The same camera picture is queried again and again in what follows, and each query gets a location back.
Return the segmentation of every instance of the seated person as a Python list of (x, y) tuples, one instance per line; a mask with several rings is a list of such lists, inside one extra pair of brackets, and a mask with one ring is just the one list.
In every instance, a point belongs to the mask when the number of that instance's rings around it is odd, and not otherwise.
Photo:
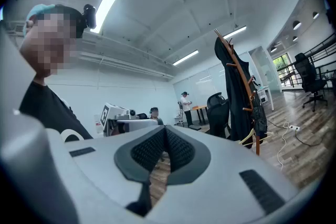
[(65, 142), (92, 136), (68, 104), (46, 85), (45, 78), (69, 61), (80, 16), (79, 11), (64, 6), (40, 4), (33, 7), (26, 19), (20, 47), (20, 53), (36, 71), (36, 76), (19, 110), (38, 119), (45, 128), (58, 131)]
[(151, 111), (149, 112), (150, 119), (157, 120), (158, 125), (163, 125), (163, 121), (159, 118), (159, 110), (158, 108), (151, 108)]

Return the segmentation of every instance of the wooden floor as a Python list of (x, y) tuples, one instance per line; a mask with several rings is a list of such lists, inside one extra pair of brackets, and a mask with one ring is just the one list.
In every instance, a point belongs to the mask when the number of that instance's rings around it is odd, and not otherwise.
[[(288, 122), (289, 125), (299, 126), (301, 130), (297, 133), (297, 137), (304, 143), (314, 145), (322, 140), (319, 145), (310, 147), (299, 142), (295, 138), (294, 131), (288, 130), (284, 135), (287, 145), (279, 154), (279, 159), (283, 163), (282, 173), (299, 188), (323, 176), (335, 149), (336, 97), (332, 91), (325, 91), (325, 94), (328, 106), (317, 102), (315, 112), (312, 112), (312, 103), (302, 108), (302, 104), (308, 100), (307, 93), (303, 91), (272, 93), (274, 111), (271, 110), (269, 102), (264, 105), (267, 119), (275, 125), (283, 126)], [(206, 125), (202, 126), (200, 131), (206, 132), (208, 129)], [(268, 122), (268, 131), (274, 132), (274, 135), (265, 139), (260, 145), (260, 157), (277, 169), (281, 169), (277, 153), (285, 144), (281, 136), (286, 130)], [(166, 153), (164, 161), (160, 160), (151, 174), (150, 191), (153, 205), (164, 194), (169, 173), (170, 160)]]

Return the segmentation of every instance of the black coat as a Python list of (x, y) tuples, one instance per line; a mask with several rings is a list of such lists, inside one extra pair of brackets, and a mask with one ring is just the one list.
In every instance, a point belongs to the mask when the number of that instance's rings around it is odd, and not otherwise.
[[(247, 95), (244, 83), (239, 75), (238, 69), (236, 67), (228, 67), (227, 63), (234, 63), (229, 52), (224, 47), (224, 44), (220, 40), (220, 38), (216, 39), (215, 43), (215, 53), (217, 58), (222, 62), (224, 69), (225, 69), (225, 79), (226, 79), (226, 91), (229, 100), (229, 107), (230, 107), (230, 115), (231, 115), (231, 140), (243, 140), (253, 128), (253, 119), (252, 113), (248, 111), (244, 111), (243, 108), (250, 108), (249, 106), (249, 97)], [(242, 61), (237, 53), (234, 51), (235, 56), (237, 57), (241, 68), (245, 74), (247, 80), (250, 79), (250, 73), (248, 71), (248, 62)], [(254, 87), (253, 83), (250, 84), (251, 92), (257, 91)], [(256, 110), (258, 110), (258, 116), (261, 118), (262, 123), (266, 124), (266, 117), (264, 113), (263, 106), (260, 104), (260, 100), (258, 94), (255, 95), (255, 100), (253, 105)], [(264, 138), (267, 135), (265, 132), (267, 131), (265, 126), (260, 132), (260, 138)], [(250, 137), (246, 142), (243, 144), (248, 144), (253, 142), (252, 137)]]

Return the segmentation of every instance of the coat rack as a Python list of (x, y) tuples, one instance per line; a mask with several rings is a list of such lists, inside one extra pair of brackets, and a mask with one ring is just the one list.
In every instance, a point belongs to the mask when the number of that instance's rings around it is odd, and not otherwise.
[[(234, 47), (233, 47), (233, 44), (230, 44), (231, 40), (229, 42), (227, 42), (225, 40), (225, 38), (223, 38), (223, 36), (220, 34), (220, 32), (215, 29), (215, 33), (218, 35), (218, 37), (220, 38), (220, 40), (222, 41), (224, 47), (227, 49), (227, 51), (229, 52), (231, 58), (232, 58), (232, 61), (234, 63), (227, 63), (226, 65), (229, 66), (229, 67), (235, 67), (238, 69), (238, 72), (239, 72), (239, 75), (240, 77), (242, 78), (242, 81), (244, 83), (244, 86), (245, 86), (245, 89), (246, 89), (246, 92), (247, 92), (247, 95), (248, 95), (248, 100), (249, 100), (249, 105), (250, 105), (250, 108), (243, 108), (243, 110), (245, 111), (248, 111), (250, 113), (252, 113), (253, 111), (253, 104), (252, 104), (252, 100), (255, 98), (254, 95), (256, 94), (256, 92), (254, 91), (253, 93), (251, 92), (251, 88), (250, 88), (250, 83), (252, 83), (252, 80), (253, 80), (253, 76), (251, 76), (251, 78), (247, 81), (246, 79), (246, 76), (243, 72), (243, 69), (236, 57), (236, 55), (234, 54)], [(256, 153), (257, 155), (259, 155), (260, 153), (260, 137), (259, 135), (256, 134)]]

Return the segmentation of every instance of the black railing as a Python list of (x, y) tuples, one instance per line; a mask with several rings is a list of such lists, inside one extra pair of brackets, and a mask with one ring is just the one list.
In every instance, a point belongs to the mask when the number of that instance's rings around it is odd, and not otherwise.
[[(324, 41), (322, 41), (321, 43), (319, 43), (318, 45), (316, 45), (315, 47), (311, 48), (310, 50), (306, 51), (304, 54), (306, 55), (306, 57), (309, 59), (310, 63), (315, 67), (315, 62), (322, 60), (326, 57), (329, 57), (331, 55), (333, 55), (334, 53), (336, 53), (336, 34), (332, 34), (331, 36), (329, 36), (328, 38), (326, 38)], [(315, 67), (315, 69), (318, 70), (317, 74), (319, 75), (320, 79), (322, 79), (322, 77), (324, 77), (325, 80), (330, 80), (331, 78), (325, 78), (325, 75), (322, 76), (323, 74), (326, 73), (333, 73), (336, 71), (336, 69), (333, 70), (328, 70), (328, 72), (321, 72), (321, 68), (331, 65), (333, 63), (335, 63), (336, 60), (328, 62), (324, 65)], [(302, 84), (302, 82), (298, 82), (299, 80), (301, 80), (301, 78), (297, 78), (297, 75), (299, 75), (299, 73), (297, 73), (295, 65), (296, 61), (285, 66), (282, 68), (277, 69), (278, 71), (278, 76), (281, 76), (283, 74), (285, 74), (285, 76), (283, 76), (282, 78), (280, 78), (281, 84), (285, 83), (286, 85), (286, 81), (290, 80), (290, 84), (292, 85), (292, 87), (294, 88), (294, 85), (300, 85)]]

